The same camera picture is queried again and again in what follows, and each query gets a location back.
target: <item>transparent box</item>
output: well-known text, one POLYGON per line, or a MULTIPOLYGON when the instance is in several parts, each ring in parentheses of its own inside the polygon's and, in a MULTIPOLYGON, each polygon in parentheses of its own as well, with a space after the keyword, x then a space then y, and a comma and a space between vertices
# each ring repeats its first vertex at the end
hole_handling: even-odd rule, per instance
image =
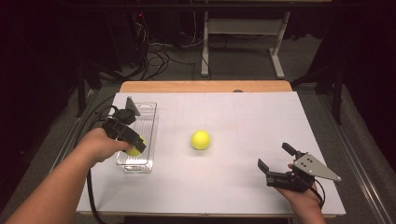
POLYGON ((135 103, 140 112, 136 121, 129 125, 144 139, 146 149, 138 156, 129 156, 125 152, 118 152, 117 165, 127 174, 149 174, 154 159, 155 138, 157 135, 158 116, 156 103, 135 103))

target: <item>ball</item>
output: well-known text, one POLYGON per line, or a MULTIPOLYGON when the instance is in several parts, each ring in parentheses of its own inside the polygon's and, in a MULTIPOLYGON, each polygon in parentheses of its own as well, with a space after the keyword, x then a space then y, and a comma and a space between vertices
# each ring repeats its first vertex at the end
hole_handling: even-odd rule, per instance
POLYGON ((206 149, 210 144, 210 136, 203 130, 198 130, 191 136, 191 144, 195 149, 206 149))
MULTIPOLYGON (((143 139, 143 144, 146 144, 146 140, 142 136, 140 136, 140 138, 143 139)), ((131 149, 126 150, 125 153, 128 156, 132 156, 132 157, 139 156, 140 154, 142 154, 142 153, 140 153, 139 150, 137 150, 137 148, 135 146, 131 149)))

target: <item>white table surface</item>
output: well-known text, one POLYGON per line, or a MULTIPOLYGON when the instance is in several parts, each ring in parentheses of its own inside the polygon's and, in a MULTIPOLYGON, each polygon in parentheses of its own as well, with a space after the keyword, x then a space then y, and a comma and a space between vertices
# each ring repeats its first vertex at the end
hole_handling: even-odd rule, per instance
MULTIPOLYGON (((125 92, 116 95, 113 105, 124 108, 127 96, 136 103, 157 103, 153 170, 125 174, 115 155, 97 163, 93 195, 104 214, 292 216, 283 196, 266 186, 258 158, 271 171, 287 172, 294 159, 281 147, 287 142, 325 163, 296 92, 125 92), (191 134, 198 129, 211 136, 206 150, 191 146, 191 134)), ((334 183, 318 180, 326 191, 323 214, 345 214, 334 183)), ((81 213, 91 212, 86 187, 81 213)))

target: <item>human hand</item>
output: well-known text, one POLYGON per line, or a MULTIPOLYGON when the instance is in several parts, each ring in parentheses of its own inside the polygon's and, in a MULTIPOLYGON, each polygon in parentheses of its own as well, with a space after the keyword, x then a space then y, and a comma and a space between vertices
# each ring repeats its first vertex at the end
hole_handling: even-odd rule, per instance
POLYGON ((94 166, 97 162, 111 157, 117 151, 130 148, 132 146, 127 142, 111 139, 107 137, 103 128, 96 128, 84 135, 73 152, 79 153, 94 166))
POLYGON ((326 223, 321 213, 318 196, 315 195, 312 190, 308 189, 305 192, 300 193, 288 189, 275 189, 289 201, 294 214, 304 224, 326 223))

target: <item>person's left arm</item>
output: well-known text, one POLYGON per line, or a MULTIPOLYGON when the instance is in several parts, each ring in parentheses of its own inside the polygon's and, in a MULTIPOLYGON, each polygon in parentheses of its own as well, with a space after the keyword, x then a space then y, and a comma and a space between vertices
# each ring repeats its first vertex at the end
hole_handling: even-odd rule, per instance
POLYGON ((131 146, 98 128, 87 133, 7 223, 73 223, 88 171, 99 161, 131 146))

